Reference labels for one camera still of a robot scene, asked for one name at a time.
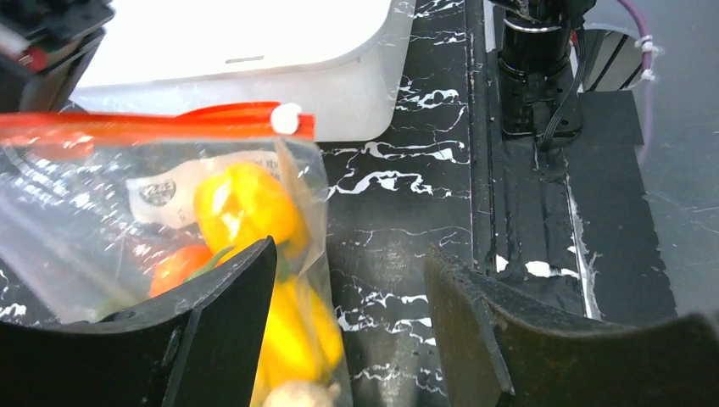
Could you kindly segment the clear zip bag orange zipper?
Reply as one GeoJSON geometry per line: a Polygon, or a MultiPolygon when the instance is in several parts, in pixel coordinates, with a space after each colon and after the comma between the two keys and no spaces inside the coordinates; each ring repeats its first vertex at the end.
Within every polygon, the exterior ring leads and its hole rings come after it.
{"type": "MultiPolygon", "coordinates": [[[[297,104],[236,103],[178,116],[3,114],[1,272],[16,275],[53,314],[34,327],[99,322],[151,299],[157,263],[180,248],[207,246],[195,188],[240,162],[268,170],[309,231],[309,246],[295,259],[276,245],[272,294],[276,282],[296,276],[336,317],[326,169],[315,117],[297,104]]],[[[28,326],[8,308],[5,322],[28,326]]],[[[345,350],[330,379],[317,383],[342,387],[334,406],[353,404],[345,350]]]]}

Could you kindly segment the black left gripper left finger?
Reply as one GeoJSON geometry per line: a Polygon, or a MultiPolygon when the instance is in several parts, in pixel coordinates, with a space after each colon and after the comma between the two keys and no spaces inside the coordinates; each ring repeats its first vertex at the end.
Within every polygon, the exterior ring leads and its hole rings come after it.
{"type": "Polygon", "coordinates": [[[3,323],[2,405],[249,405],[276,264],[266,238],[99,322],[3,323]]]}

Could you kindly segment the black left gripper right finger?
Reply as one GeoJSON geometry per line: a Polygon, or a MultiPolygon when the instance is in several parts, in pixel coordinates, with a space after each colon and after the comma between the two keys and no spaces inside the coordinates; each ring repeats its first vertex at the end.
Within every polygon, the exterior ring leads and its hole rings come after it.
{"type": "Polygon", "coordinates": [[[430,248],[424,281],[452,406],[715,406],[718,314],[634,327],[557,309],[430,248]]]}

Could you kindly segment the green chili pepper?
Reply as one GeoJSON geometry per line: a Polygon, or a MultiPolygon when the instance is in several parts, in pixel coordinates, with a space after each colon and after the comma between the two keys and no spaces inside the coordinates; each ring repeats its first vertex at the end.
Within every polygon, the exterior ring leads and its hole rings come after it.
{"type": "Polygon", "coordinates": [[[235,249],[234,246],[228,246],[228,247],[223,248],[222,250],[218,251],[216,254],[214,254],[214,255],[208,260],[208,262],[207,262],[205,265],[203,265],[203,266],[197,268],[194,272],[192,272],[192,273],[184,280],[184,282],[189,282],[189,281],[191,281],[192,279],[194,279],[194,278],[196,278],[196,277],[198,277],[198,276],[201,276],[201,275],[207,273],[207,272],[210,271],[210,270],[213,270],[213,269],[220,263],[220,261],[221,261],[227,254],[229,254],[229,253],[230,253],[232,250],[234,250],[234,249],[235,249]]]}

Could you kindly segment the orange tomato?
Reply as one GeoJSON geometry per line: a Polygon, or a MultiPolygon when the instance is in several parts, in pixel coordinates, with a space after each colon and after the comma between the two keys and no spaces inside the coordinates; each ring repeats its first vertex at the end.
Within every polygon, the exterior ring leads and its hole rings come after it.
{"type": "Polygon", "coordinates": [[[213,253],[205,245],[176,250],[154,267],[149,297],[157,297],[182,284],[194,271],[205,266],[212,256],[213,253]]]}

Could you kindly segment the yellow bell pepper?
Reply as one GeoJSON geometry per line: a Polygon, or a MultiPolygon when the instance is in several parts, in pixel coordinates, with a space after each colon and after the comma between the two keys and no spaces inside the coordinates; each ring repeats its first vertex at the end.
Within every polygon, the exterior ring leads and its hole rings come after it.
{"type": "Polygon", "coordinates": [[[224,259],[268,236],[289,259],[309,246],[307,225],[290,193],[268,170],[252,162],[232,164],[201,181],[193,209],[214,254],[234,247],[224,259]]]}
{"type": "Polygon", "coordinates": [[[276,282],[250,404],[285,382],[328,381],[343,357],[337,319],[314,288],[296,276],[276,282]]]}

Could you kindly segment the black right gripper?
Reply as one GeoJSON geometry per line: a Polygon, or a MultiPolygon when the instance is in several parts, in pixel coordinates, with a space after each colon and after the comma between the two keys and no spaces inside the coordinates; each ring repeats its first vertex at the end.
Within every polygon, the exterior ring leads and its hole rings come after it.
{"type": "Polygon", "coordinates": [[[1,2],[1,111],[60,111],[114,17],[105,0],[1,2]]]}

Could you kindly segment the white plastic bin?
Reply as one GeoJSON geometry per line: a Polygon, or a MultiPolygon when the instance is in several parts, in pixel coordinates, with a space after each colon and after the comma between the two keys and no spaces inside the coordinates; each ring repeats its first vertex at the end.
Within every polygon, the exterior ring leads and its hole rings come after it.
{"type": "Polygon", "coordinates": [[[184,114],[295,103],[321,142],[360,142],[390,125],[412,1],[112,2],[115,12],[71,94],[87,111],[184,114]]]}

